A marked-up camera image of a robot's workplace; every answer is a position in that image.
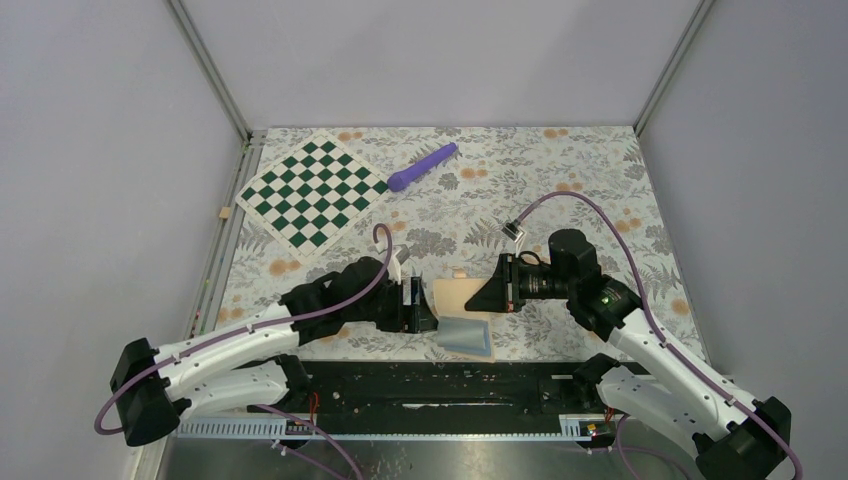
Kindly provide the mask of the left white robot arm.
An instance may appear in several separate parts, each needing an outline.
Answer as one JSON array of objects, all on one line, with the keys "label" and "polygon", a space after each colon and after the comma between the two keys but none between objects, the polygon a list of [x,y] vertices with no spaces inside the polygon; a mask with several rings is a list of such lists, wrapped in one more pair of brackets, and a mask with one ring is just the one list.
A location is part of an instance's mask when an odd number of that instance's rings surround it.
[{"label": "left white robot arm", "polygon": [[127,343],[109,382],[120,420],[115,431],[138,447],[201,413],[276,403],[299,410],[311,387],[292,350],[358,322],[401,334],[438,326],[420,277],[396,277],[388,265],[362,257],[234,326],[160,347],[145,337]]}]

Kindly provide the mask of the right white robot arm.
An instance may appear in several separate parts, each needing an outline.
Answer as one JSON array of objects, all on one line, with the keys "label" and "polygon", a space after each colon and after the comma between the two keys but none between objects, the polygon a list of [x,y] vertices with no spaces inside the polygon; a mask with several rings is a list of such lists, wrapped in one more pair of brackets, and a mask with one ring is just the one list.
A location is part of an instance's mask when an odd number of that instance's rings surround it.
[{"label": "right white robot arm", "polygon": [[676,443],[707,479],[764,479],[788,458],[791,413],[735,385],[689,351],[642,299],[606,275],[578,230],[550,235],[549,262],[504,253],[492,277],[465,304],[469,311],[514,313],[529,300],[563,299],[577,323],[622,351],[654,379],[644,382],[604,354],[574,374],[575,402],[629,414]]}]

